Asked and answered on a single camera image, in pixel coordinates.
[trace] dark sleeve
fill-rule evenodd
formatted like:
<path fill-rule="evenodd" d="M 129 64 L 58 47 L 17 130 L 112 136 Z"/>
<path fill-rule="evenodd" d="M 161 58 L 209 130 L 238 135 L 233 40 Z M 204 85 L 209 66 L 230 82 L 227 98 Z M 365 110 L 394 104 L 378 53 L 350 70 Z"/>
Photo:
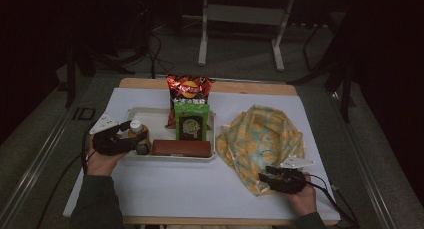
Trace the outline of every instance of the dark sleeve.
<path fill-rule="evenodd" d="M 112 177 L 83 177 L 70 228 L 124 228 Z"/>
<path fill-rule="evenodd" d="M 297 229 L 325 229 L 324 222 L 318 212 L 302 216 L 295 222 Z"/>

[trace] cloth bag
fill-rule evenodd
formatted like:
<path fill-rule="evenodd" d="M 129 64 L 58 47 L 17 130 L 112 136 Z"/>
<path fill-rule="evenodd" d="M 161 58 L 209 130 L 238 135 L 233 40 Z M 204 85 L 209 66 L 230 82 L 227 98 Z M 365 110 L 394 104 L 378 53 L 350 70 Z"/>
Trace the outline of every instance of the cloth bag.
<path fill-rule="evenodd" d="M 222 126 L 216 137 L 216 151 L 234 168 L 243 184 L 255 196 L 272 192 L 258 173 L 268 174 L 266 166 L 279 167 L 287 157 L 304 158 L 303 133 L 286 114 L 271 107 L 253 105 L 230 125 Z"/>

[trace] dark background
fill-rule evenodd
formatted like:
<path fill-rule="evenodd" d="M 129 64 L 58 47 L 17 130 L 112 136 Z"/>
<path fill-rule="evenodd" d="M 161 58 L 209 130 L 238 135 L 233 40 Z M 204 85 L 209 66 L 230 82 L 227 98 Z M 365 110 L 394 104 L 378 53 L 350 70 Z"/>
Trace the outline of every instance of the dark background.
<path fill-rule="evenodd" d="M 125 40 L 121 40 L 128 35 L 125 27 L 113 25 L 127 25 L 137 16 L 131 14 L 135 13 L 134 0 L 115 1 L 124 5 L 123 11 L 112 12 L 131 12 L 125 23 L 124 17 L 108 11 L 113 6 L 102 7 L 108 0 L 103 4 L 101 1 L 0 0 L 3 122 L 0 143 L 59 85 L 55 71 L 65 63 L 66 50 L 75 35 L 103 53 L 113 54 L 116 47 L 125 44 Z M 175 28 L 180 23 L 179 15 L 201 15 L 202 10 L 202 0 L 140 1 L 144 3 L 143 11 L 151 10 L 154 16 L 174 23 Z M 292 23 L 319 24 L 328 10 L 346 9 L 344 0 L 296 1 Z M 258 6 L 279 4 L 275 0 L 239 2 Z M 360 84 L 422 203 L 423 32 L 423 0 L 356 0 L 329 50 L 336 58 L 352 53 L 359 55 L 354 81 Z M 138 44 L 147 43 L 146 35 L 135 36 Z"/>

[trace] white bottle cap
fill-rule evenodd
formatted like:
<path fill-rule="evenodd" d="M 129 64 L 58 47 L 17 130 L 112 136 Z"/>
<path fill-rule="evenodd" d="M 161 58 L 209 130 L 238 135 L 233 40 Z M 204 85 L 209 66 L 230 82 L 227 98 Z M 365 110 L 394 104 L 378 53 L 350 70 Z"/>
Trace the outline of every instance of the white bottle cap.
<path fill-rule="evenodd" d="M 141 122 L 139 120 L 132 120 L 130 123 L 130 128 L 133 132 L 139 132 L 141 130 Z"/>

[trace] white tabletop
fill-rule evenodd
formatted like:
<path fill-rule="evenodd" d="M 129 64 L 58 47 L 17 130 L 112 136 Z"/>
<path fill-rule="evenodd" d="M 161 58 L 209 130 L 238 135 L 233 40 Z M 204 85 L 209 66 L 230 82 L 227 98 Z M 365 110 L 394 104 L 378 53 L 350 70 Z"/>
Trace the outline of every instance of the white tabletop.
<path fill-rule="evenodd" d="M 127 120 L 128 110 L 134 107 L 169 108 L 169 91 L 161 89 L 115 88 L 106 111 L 119 122 Z M 321 177 L 327 185 L 328 178 L 323 167 L 315 140 L 298 96 L 238 94 L 211 92 L 208 103 L 216 113 L 215 134 L 220 126 L 230 124 L 242 111 L 252 105 L 263 105 L 281 109 L 293 124 L 303 132 L 306 145 L 305 159 L 316 165 L 307 167 L 312 175 Z M 112 177 L 125 218 L 138 218 L 140 222 L 149 218 L 178 218 L 179 222 L 201 224 L 204 219 L 256 220 L 257 225 L 271 225 L 278 221 L 287 224 L 296 218 L 288 200 L 281 194 L 254 196 L 241 182 L 234 169 L 228 167 L 219 156 L 208 162 L 163 161 L 123 158 Z M 318 179 L 313 182 L 322 185 Z M 75 207 L 82 183 L 79 175 L 64 210 L 70 216 Z M 331 224 L 340 220 L 338 212 L 325 195 L 317 190 L 318 212 Z"/>

